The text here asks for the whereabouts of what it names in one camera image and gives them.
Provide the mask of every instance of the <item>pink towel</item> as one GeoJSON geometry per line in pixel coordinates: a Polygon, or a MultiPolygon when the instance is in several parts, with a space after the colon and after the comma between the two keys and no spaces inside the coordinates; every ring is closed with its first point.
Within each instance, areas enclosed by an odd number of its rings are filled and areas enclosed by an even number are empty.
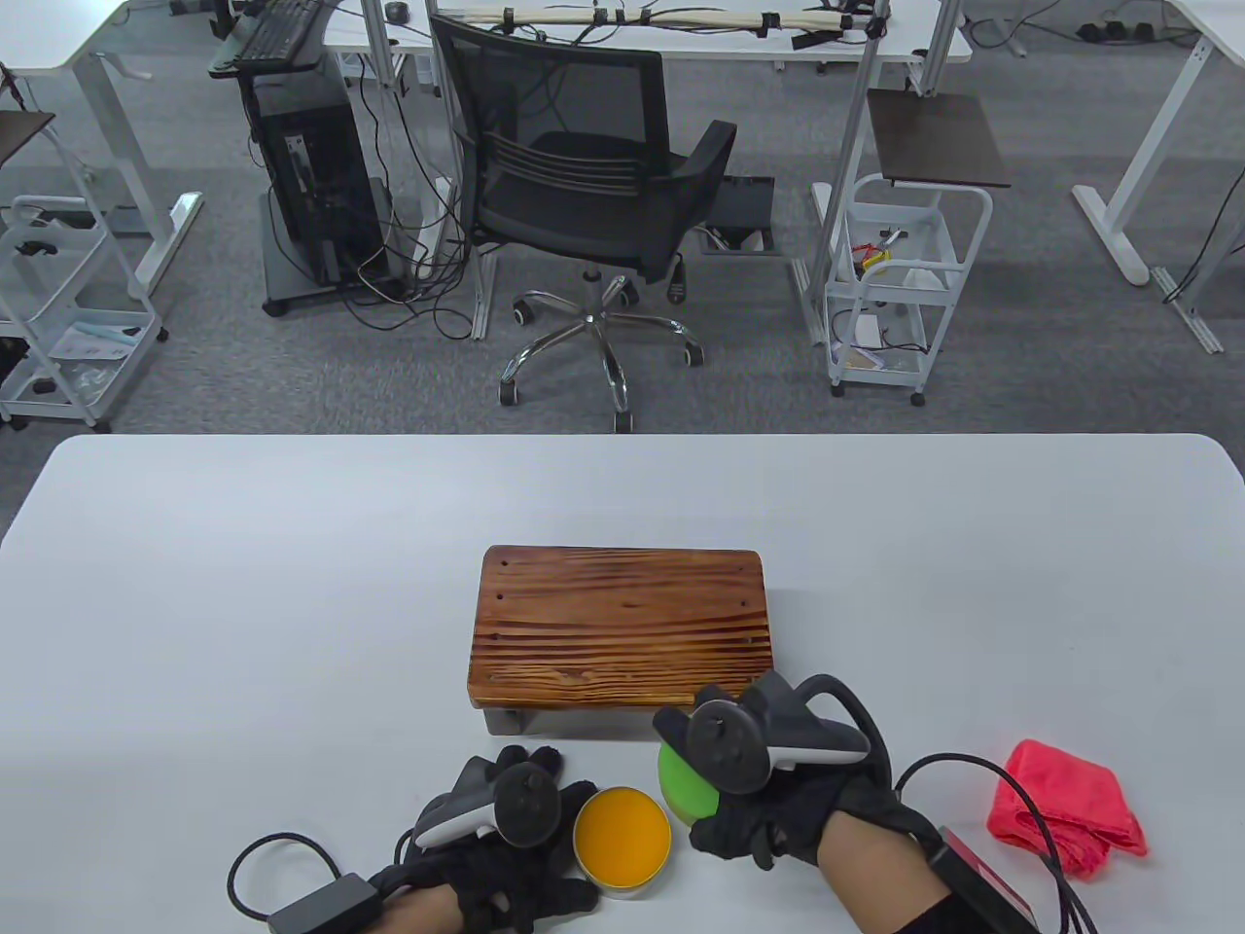
{"type": "MultiPolygon", "coordinates": [[[[1068,875],[1093,877],[1107,864],[1112,847],[1139,857],[1149,852],[1109,768],[1025,740],[1007,760],[1007,771],[1046,818],[1068,875]]],[[[1003,843],[1042,856],[1048,852],[1032,814],[1007,782],[998,782],[986,827],[1003,843]]]]}

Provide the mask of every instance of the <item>wooden board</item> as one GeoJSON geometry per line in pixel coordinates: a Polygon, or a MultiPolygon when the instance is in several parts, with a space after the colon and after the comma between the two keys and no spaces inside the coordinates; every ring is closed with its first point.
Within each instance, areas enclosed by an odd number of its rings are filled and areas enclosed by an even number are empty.
{"type": "Polygon", "coordinates": [[[754,552],[498,545],[484,555],[477,707],[691,706],[773,667],[754,552]]]}

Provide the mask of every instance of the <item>black mesh chair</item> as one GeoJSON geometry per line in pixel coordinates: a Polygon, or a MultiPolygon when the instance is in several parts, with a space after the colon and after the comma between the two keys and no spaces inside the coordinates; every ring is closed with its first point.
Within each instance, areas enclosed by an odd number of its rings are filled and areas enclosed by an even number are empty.
{"type": "Polygon", "coordinates": [[[614,392],[614,430],[631,431],[626,379],[608,326],[657,328],[705,351],[679,321],[621,309],[640,295],[625,275],[605,283],[598,264],[660,281],[684,235],[702,223],[726,172],[732,123],[713,121],[690,157],[670,152],[666,88],[656,52],[514,39],[433,16],[457,96],[463,151],[461,222],[473,244],[522,243],[591,265],[583,304],[544,291],[514,301],[519,324],[537,308],[576,320],[523,347],[502,374],[500,401],[519,401],[514,377],[543,350],[593,337],[614,392]]]}

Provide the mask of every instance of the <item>wrist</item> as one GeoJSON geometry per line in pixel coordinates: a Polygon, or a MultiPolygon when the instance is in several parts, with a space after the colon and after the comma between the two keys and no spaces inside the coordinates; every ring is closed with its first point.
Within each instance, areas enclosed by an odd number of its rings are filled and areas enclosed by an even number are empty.
{"type": "Polygon", "coordinates": [[[372,934],[462,934],[458,895],[448,885],[395,895],[372,934]]]}
{"type": "Polygon", "coordinates": [[[911,837],[837,812],[825,822],[817,866],[863,934],[893,934],[950,889],[911,837]]]}

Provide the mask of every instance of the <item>computer tower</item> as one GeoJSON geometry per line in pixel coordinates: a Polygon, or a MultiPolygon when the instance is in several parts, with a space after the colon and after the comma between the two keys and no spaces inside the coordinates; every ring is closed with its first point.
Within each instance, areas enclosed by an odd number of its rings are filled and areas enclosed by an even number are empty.
{"type": "Polygon", "coordinates": [[[388,273],[359,131],[336,56],[311,71],[256,75],[251,128],[289,239],[319,285],[388,273]]]}

